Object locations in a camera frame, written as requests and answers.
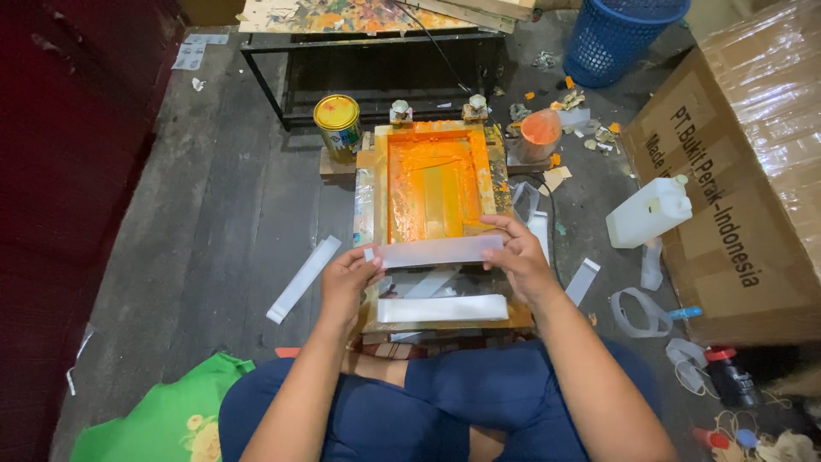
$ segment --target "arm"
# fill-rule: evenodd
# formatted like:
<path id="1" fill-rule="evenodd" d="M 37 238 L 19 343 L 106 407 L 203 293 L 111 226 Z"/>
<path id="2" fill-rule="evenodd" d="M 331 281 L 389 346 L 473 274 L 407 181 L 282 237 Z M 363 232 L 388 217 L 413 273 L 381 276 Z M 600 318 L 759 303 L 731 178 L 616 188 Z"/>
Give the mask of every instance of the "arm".
<path id="1" fill-rule="evenodd" d="M 485 268 L 502 268 L 516 296 L 533 311 L 590 458 L 594 462 L 677 460 L 652 409 L 553 277 L 539 240 L 508 217 L 490 215 L 482 222 L 509 235 L 503 250 L 483 254 Z"/>
<path id="2" fill-rule="evenodd" d="M 361 291 L 384 276 L 382 260 L 358 247 L 322 273 L 322 311 L 277 396 L 245 447 L 241 462 L 319 460 L 345 343 L 356 324 Z"/>

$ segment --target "metal frame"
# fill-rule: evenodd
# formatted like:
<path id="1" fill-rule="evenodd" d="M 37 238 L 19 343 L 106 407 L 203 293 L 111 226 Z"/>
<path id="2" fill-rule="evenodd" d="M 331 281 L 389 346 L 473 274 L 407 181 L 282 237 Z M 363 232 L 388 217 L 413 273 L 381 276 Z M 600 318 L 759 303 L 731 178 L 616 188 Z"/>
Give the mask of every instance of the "metal frame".
<path id="1" fill-rule="evenodd" d="M 437 42 L 443 42 L 448 40 L 476 40 L 476 39 L 503 39 L 505 34 L 501 32 L 482 32 L 482 31 L 471 31 L 470 33 L 466 34 L 450 34 L 450 35 L 432 35 L 433 40 Z M 287 61 L 286 61 L 286 79 L 283 86 L 283 96 L 282 96 L 282 103 L 285 105 L 285 96 L 288 93 L 288 76 L 289 70 L 291 67 L 291 51 L 295 49 L 311 49 L 311 48 L 320 48 L 320 47 L 369 47 L 373 45 L 387 45 L 387 44 L 407 44 L 407 43 L 414 43 L 414 42 L 427 42 L 430 41 L 430 37 L 427 35 L 411 35 L 406 37 L 386 37 L 386 38 L 372 38 L 372 39 L 354 39 L 354 40 L 345 40 L 345 39 L 338 39 L 338 40 L 321 40 L 315 42 L 299 42 L 299 43 L 289 43 L 289 44 L 282 44 L 276 46 L 268 46 L 268 45 L 253 45 L 254 34 L 250 34 L 248 41 L 244 43 L 240 49 L 242 56 L 245 58 L 245 61 L 248 62 L 248 67 L 251 70 L 251 73 L 254 74 L 254 77 L 259 83 L 259 87 L 262 89 L 263 93 L 265 93 L 265 98 L 268 99 L 268 102 L 271 104 L 273 111 L 277 113 L 277 117 L 279 118 L 279 122 L 282 124 L 282 127 L 285 128 L 287 132 L 291 131 L 291 128 L 294 124 L 302 125 L 303 123 L 306 125 L 310 125 L 313 120 L 313 114 L 286 114 L 282 111 L 282 107 L 280 107 L 279 103 L 277 102 L 276 97 L 273 95 L 271 91 L 271 87 L 268 86 L 268 82 L 265 80 L 262 72 L 257 66 L 256 61 L 254 60 L 254 55 L 258 53 L 287 53 Z M 485 94 L 485 96 L 489 96 L 490 90 L 493 88 L 492 85 L 483 85 L 483 69 L 482 66 L 479 65 L 478 59 L 475 60 L 477 62 L 477 77 L 479 82 L 479 91 L 480 94 Z M 491 80 L 495 80 L 495 68 L 488 72 L 491 74 Z M 414 111 L 414 119 L 418 120 L 425 120 L 427 118 L 444 118 L 447 116 L 459 116 L 461 115 L 461 107 L 458 108 L 448 108 L 448 109 L 438 109 L 438 110 L 425 110 L 425 111 Z M 362 111 L 360 113 L 360 120 L 362 122 L 376 122 L 376 121 L 387 121 L 388 115 L 384 111 Z"/>

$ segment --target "person's left hand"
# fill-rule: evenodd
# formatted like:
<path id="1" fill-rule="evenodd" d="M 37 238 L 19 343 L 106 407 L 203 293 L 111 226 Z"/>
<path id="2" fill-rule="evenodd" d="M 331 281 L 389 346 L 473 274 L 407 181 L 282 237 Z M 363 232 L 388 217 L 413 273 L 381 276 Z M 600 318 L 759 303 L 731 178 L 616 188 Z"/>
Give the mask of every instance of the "person's left hand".
<path id="1" fill-rule="evenodd" d="M 365 261 L 368 244 L 340 255 L 322 272 L 322 311 L 319 322 L 346 329 L 350 333 L 359 317 L 360 297 L 366 287 L 382 279 L 382 258 Z"/>

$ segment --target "blue pants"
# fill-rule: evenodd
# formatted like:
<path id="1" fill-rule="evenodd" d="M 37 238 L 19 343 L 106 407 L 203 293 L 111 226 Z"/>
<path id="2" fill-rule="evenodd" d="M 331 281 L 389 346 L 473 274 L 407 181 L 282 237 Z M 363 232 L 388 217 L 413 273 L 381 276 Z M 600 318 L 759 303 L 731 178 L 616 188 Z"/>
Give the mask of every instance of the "blue pants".
<path id="1" fill-rule="evenodd" d="M 658 415 L 650 369 L 605 344 Z M 219 410 L 223 462 L 240 459 L 292 364 L 263 364 L 228 391 Z M 410 360 L 405 388 L 341 374 L 322 460 L 461 462 L 470 425 L 507 433 L 497 461 L 588 460 L 538 340 Z"/>

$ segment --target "gold paint can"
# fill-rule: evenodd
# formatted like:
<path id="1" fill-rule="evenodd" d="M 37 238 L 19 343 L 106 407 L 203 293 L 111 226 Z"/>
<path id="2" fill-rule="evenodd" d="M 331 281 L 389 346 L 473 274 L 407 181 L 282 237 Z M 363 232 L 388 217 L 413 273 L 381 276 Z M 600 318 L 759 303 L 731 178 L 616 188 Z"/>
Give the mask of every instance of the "gold paint can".
<path id="1" fill-rule="evenodd" d="M 314 122 L 322 132 L 330 158 L 343 165 L 356 163 L 362 149 L 362 125 L 359 105 L 350 96 L 330 95 L 314 108 Z"/>

